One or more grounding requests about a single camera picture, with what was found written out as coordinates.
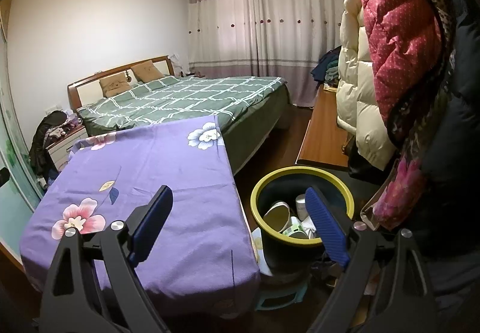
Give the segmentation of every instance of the yellow rim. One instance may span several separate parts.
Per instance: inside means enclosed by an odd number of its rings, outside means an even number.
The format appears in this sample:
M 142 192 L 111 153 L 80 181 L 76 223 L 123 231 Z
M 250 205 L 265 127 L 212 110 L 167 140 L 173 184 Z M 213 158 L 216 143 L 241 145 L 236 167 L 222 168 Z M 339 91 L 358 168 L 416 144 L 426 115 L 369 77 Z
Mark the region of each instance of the yellow rim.
M 257 208 L 257 198 L 260 195 L 260 192 L 262 189 L 268 184 L 268 182 L 280 177 L 280 176 L 285 176 L 287 174 L 293 174 L 293 173 L 307 173 L 307 174 L 312 174 L 315 176 L 322 177 L 329 182 L 331 182 L 337 189 L 340 191 L 342 194 L 343 198 L 345 199 L 345 205 L 346 205 L 346 214 L 349 216 L 350 219 L 353 217 L 353 213 L 355 211 L 355 203 L 353 202 L 353 196 L 350 193 L 349 189 L 347 186 L 338 178 L 332 175 L 331 173 L 328 173 L 327 171 L 323 171 L 321 169 L 317 168 L 312 168 L 310 166 L 291 166 L 289 168 L 283 168 L 279 169 L 276 171 L 273 171 L 263 177 L 257 185 L 255 185 L 255 188 L 253 189 L 250 197 L 250 207 L 251 207 L 251 212 L 253 213 L 253 217 L 255 218 L 256 222 L 258 225 L 268 232 L 272 237 L 278 239 L 279 241 L 282 241 L 286 244 L 295 244 L 298 246 L 303 246 L 303 247 L 315 247 L 318 246 L 319 244 L 322 243 L 322 240 L 320 238 L 315 238 L 315 239 L 297 239 L 297 238 L 290 238 L 287 237 L 284 234 L 281 234 L 279 232 L 276 232 L 274 229 L 272 229 L 269 225 L 266 224 L 266 222 L 263 220 L 263 218 L 260 216 L 260 213 L 258 212 Z

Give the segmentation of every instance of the cream puffer jacket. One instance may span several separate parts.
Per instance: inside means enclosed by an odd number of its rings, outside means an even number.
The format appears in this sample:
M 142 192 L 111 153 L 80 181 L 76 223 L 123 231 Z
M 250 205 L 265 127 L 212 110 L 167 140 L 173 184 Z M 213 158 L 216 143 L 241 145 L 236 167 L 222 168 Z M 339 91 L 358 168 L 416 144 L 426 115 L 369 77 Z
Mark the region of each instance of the cream puffer jacket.
M 340 26 L 342 49 L 338 59 L 337 121 L 356 135 L 358 153 L 384 170 L 395 151 L 388 138 L 377 101 L 374 73 L 363 23 L 361 0 L 345 0 Z

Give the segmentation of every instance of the headboard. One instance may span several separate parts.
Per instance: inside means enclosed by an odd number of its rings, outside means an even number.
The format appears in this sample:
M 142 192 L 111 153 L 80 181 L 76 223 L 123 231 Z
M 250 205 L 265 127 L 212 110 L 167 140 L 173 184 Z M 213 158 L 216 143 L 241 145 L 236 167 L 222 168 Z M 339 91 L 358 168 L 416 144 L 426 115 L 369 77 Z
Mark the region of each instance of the headboard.
M 150 58 L 140 60 L 138 62 L 132 62 L 127 65 L 112 68 L 107 71 L 99 71 L 98 73 L 95 73 L 90 77 L 83 78 L 82 80 L 68 85 L 67 91 L 71 108 L 76 111 L 80 107 L 96 103 L 101 98 L 103 98 L 102 88 L 100 87 L 99 82 L 100 78 L 105 78 L 109 75 L 114 75 L 123 71 L 125 72 L 125 75 L 127 75 L 127 77 L 131 78 L 131 81 L 129 82 L 130 85 L 137 83 L 131 67 L 139 63 L 146 62 L 148 60 L 152 60 L 154 66 L 159 69 L 160 72 L 164 75 L 175 75 L 172 62 L 168 56 L 158 56 L 157 58 Z

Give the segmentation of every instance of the white wall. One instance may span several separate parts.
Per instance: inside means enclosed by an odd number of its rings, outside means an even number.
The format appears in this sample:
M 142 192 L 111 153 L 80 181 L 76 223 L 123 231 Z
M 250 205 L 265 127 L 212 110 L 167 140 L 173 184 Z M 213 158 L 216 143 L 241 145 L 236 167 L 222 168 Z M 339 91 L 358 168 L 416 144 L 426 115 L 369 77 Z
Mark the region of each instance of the white wall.
M 46 109 L 70 107 L 76 80 L 173 53 L 188 65 L 187 11 L 187 0 L 13 0 L 8 68 L 27 145 Z

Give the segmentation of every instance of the blue leaf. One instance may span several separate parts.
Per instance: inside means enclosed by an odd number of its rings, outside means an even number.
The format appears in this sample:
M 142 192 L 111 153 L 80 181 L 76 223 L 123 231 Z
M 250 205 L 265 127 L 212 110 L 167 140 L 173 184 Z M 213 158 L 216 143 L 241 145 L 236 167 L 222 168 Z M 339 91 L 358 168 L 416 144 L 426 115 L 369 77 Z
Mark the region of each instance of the blue leaf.
M 117 188 L 110 189 L 110 200 L 112 204 L 115 203 L 115 200 L 117 200 L 118 196 L 119 196 L 119 191 Z

